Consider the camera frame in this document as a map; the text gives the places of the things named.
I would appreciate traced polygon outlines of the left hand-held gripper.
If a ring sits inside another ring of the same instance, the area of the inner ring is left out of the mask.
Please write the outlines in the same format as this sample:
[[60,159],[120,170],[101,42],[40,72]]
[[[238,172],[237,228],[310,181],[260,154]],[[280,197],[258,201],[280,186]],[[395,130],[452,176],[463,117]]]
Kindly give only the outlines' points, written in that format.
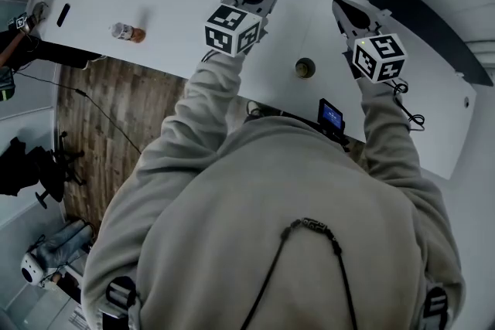
[[278,0],[222,0],[205,23],[206,45],[230,57],[247,54],[266,35]]

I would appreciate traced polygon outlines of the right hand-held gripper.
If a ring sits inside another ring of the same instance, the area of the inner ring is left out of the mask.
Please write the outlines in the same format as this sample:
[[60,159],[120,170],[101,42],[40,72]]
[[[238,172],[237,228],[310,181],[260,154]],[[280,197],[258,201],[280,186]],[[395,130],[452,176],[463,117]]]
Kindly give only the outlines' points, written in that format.
[[381,28],[374,12],[349,0],[333,0],[332,12],[346,36],[346,60],[355,80],[385,83],[401,75],[408,54],[398,34],[364,36]]

